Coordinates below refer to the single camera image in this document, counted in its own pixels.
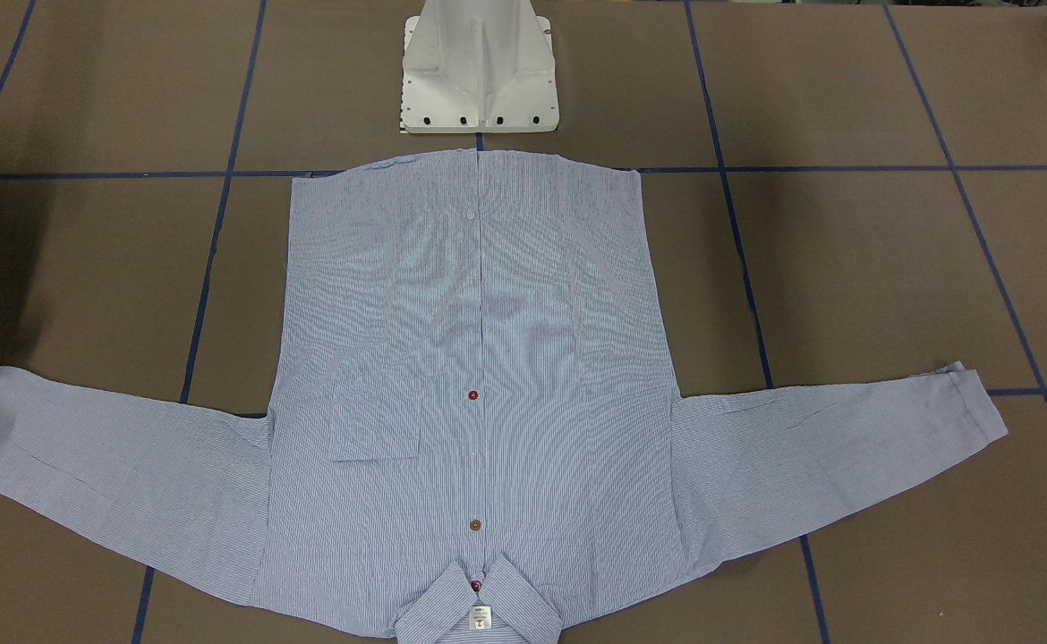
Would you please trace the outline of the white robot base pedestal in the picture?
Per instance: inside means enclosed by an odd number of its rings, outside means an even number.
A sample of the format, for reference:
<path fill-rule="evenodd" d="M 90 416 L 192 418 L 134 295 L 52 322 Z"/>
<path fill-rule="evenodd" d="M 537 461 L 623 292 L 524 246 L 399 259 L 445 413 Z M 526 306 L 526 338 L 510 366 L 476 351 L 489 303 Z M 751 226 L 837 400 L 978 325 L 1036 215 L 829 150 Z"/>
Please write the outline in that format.
<path fill-rule="evenodd" d="M 406 134 L 549 133 L 560 123 L 549 18 L 529 1 L 427 1 L 404 22 Z"/>

